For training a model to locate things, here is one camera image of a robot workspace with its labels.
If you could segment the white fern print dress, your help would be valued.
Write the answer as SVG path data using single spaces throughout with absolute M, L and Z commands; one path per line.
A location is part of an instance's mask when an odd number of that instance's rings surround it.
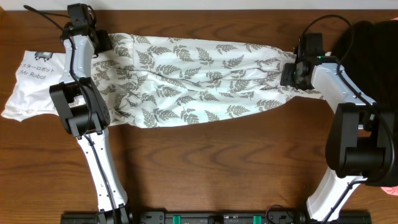
M 260 44 L 112 34 L 91 61 L 91 77 L 113 125 L 185 126 L 238 118 L 316 90 L 282 86 L 295 55 Z

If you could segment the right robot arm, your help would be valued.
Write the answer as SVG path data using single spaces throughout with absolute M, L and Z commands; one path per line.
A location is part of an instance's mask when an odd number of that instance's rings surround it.
M 359 185 L 397 186 L 395 116 L 364 94 L 340 60 L 321 47 L 297 47 L 294 54 L 295 62 L 283 68 L 281 85 L 318 90 L 335 114 L 325 146 L 328 168 L 307 199 L 310 221 L 333 223 Z

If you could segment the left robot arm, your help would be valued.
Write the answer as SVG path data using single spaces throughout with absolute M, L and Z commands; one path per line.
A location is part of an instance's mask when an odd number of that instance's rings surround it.
M 109 39 L 93 27 L 68 23 L 62 31 L 66 60 L 61 80 L 49 88 L 66 132 L 83 151 L 96 189 L 95 223 L 132 223 L 127 193 L 118 177 L 109 145 L 108 107 L 91 78 L 91 59 Z

